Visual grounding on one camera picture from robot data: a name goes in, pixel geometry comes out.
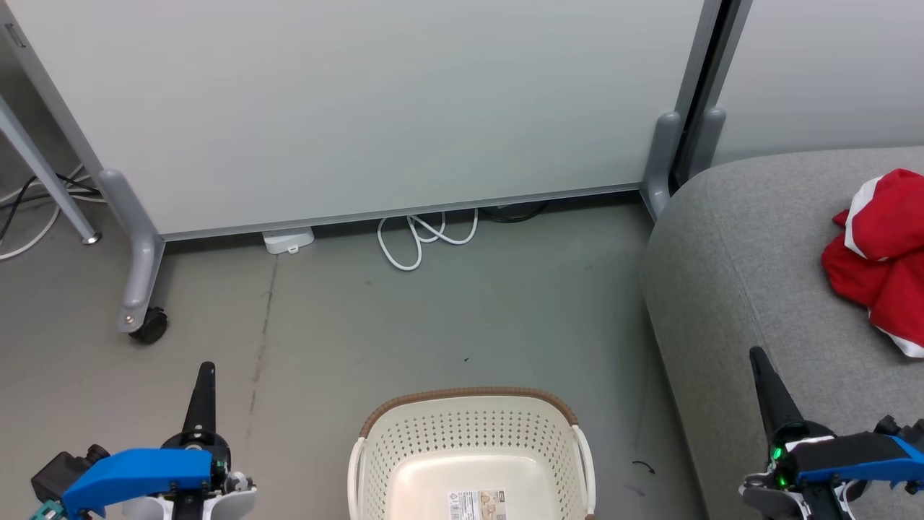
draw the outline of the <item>laundry basket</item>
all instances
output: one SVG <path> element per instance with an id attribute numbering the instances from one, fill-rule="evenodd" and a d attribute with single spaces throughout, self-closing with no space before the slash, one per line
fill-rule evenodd
<path id="1" fill-rule="evenodd" d="M 362 427 L 346 485 L 350 520 L 592 520 L 596 502 L 571 409 L 507 387 L 386 402 Z"/>

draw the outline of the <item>white panel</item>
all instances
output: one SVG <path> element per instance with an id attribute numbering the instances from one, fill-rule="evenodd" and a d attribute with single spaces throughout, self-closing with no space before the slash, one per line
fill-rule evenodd
<path id="1" fill-rule="evenodd" d="M 701 0 L 6 0 L 176 233 L 638 182 Z"/>
<path id="2" fill-rule="evenodd" d="M 924 142 L 924 3 L 754 0 L 712 161 Z"/>

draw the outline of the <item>floor stain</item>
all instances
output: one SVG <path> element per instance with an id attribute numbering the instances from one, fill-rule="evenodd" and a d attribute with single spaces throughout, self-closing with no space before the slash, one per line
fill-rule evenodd
<path id="1" fill-rule="evenodd" d="M 641 490 L 641 489 L 639 489 L 639 488 L 636 488 L 635 486 L 629 486 L 628 484 L 623 484 L 623 488 L 626 488 L 626 489 L 632 491 L 633 493 L 637 493 L 637 494 L 639 495 L 639 497 L 644 497 L 644 496 L 645 496 L 645 491 L 643 491 L 643 490 Z"/>
<path id="2" fill-rule="evenodd" d="M 651 466 L 650 466 L 648 463 L 646 463 L 646 462 L 642 462 L 642 461 L 632 461 L 632 464 L 642 464 L 642 465 L 644 465 L 644 466 L 646 466 L 646 467 L 648 468 L 648 472 L 649 472 L 649 473 L 651 473 L 652 475 L 657 475 L 657 474 L 654 472 L 654 468 L 651 467 Z"/>
<path id="3" fill-rule="evenodd" d="M 260 383 L 260 376 L 263 373 L 263 357 L 266 355 L 266 349 L 270 341 L 266 337 L 266 330 L 270 326 L 270 312 L 273 310 L 273 290 L 276 286 L 276 272 L 279 270 L 279 255 L 276 256 L 273 263 L 273 275 L 270 277 L 270 289 L 266 292 L 266 311 L 263 314 L 263 331 L 260 337 L 260 348 L 257 350 L 257 362 L 253 367 L 253 377 L 250 382 L 253 383 L 253 392 L 250 394 L 250 410 L 248 412 L 249 421 L 247 423 L 247 433 L 244 435 L 244 450 L 248 451 L 250 447 L 250 436 L 253 432 L 253 409 L 257 404 L 257 384 Z"/>

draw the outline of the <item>red and white fabric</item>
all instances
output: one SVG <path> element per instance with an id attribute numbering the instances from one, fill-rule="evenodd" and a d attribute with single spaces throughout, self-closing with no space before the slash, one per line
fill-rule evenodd
<path id="1" fill-rule="evenodd" d="M 845 232 L 821 264 L 834 291 L 868 307 L 905 355 L 924 358 L 924 177 L 899 168 L 870 180 L 833 220 Z"/>

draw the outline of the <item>black wheel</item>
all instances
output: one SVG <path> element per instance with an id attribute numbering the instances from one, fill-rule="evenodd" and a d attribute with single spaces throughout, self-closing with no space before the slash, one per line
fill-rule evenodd
<path id="1" fill-rule="evenodd" d="M 167 315 L 164 309 L 160 307 L 148 307 L 148 312 L 144 315 L 144 323 L 134 332 L 128 335 L 137 341 L 150 345 L 161 339 L 167 330 Z"/>

